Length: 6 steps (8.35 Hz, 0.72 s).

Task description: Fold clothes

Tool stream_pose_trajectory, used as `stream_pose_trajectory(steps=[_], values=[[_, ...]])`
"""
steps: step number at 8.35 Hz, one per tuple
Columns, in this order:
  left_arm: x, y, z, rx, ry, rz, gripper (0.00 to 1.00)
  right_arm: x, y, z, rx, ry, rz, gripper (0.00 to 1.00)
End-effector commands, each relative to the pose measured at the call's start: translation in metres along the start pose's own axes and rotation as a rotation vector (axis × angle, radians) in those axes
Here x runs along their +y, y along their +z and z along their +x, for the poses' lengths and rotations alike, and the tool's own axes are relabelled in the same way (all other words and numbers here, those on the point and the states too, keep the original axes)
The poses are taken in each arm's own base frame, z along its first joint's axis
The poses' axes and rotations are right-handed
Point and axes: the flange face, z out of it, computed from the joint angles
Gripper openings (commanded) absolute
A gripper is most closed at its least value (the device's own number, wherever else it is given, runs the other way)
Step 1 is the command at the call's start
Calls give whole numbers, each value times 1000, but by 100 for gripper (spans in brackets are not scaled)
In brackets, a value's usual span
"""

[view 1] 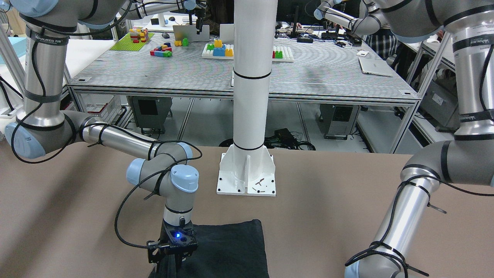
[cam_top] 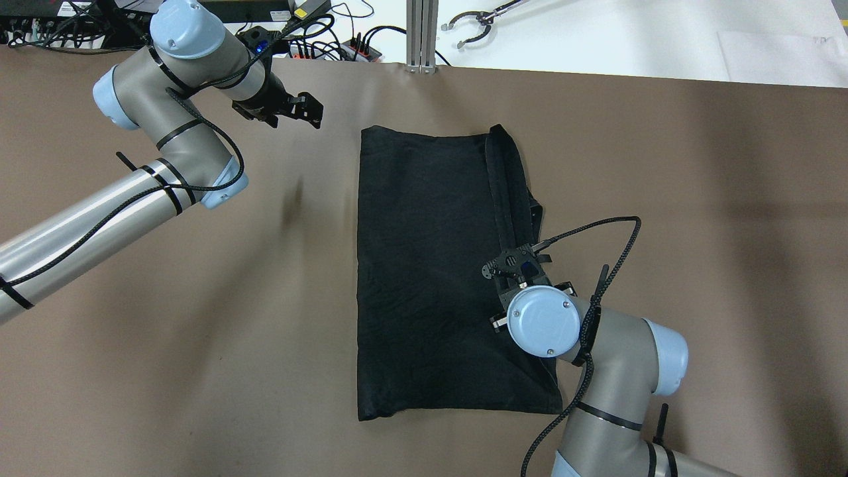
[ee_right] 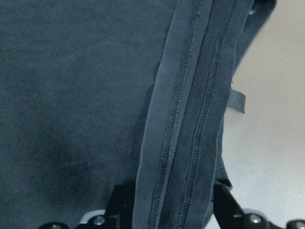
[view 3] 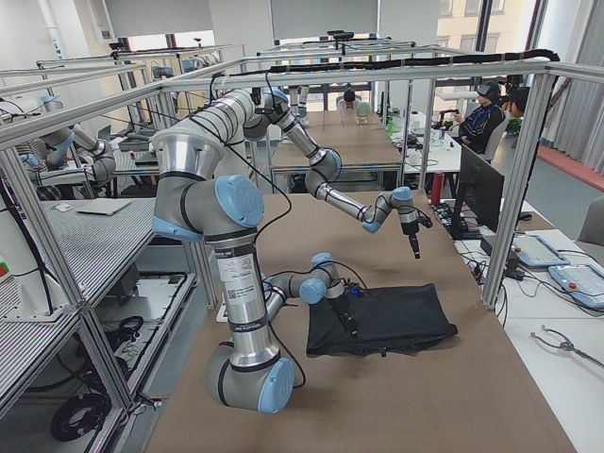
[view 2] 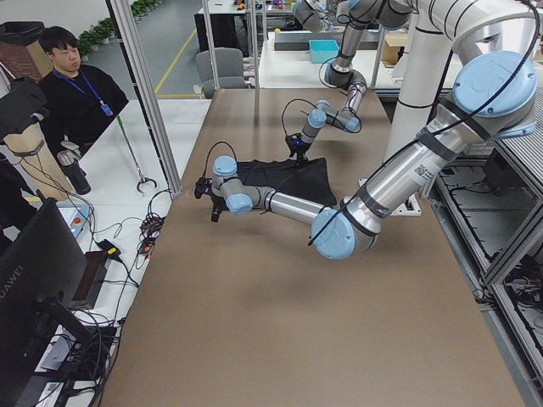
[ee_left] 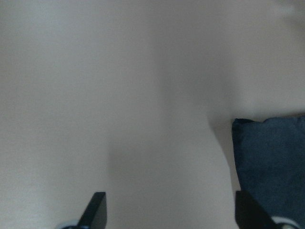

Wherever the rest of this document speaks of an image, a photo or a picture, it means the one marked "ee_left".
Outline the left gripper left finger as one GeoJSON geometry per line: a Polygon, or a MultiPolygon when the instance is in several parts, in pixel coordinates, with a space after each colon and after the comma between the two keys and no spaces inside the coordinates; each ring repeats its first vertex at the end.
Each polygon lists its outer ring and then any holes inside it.
{"type": "Polygon", "coordinates": [[[105,229],[107,224],[107,200],[105,192],[93,194],[77,228],[79,229],[105,229]]]}

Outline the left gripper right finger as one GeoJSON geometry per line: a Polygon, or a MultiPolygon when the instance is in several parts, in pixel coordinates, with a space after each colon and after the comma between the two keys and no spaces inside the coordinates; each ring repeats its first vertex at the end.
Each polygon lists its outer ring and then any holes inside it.
{"type": "Polygon", "coordinates": [[[275,229],[276,223],[247,191],[235,193],[235,222],[240,229],[275,229]]]}

